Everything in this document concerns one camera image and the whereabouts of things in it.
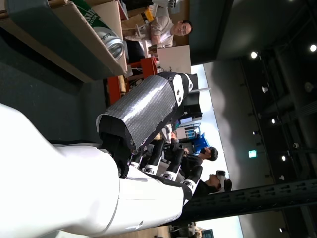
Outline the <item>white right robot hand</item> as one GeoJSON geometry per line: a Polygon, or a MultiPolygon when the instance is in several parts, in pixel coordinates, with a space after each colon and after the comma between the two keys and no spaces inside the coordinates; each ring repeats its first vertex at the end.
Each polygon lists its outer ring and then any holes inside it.
{"type": "Polygon", "coordinates": [[[22,112],[0,107],[0,235],[67,232],[98,238],[177,220],[202,167],[176,182],[183,151],[157,175],[164,141],[139,169],[141,153],[198,89],[195,74],[147,77],[96,118],[101,143],[49,143],[22,112]]]}

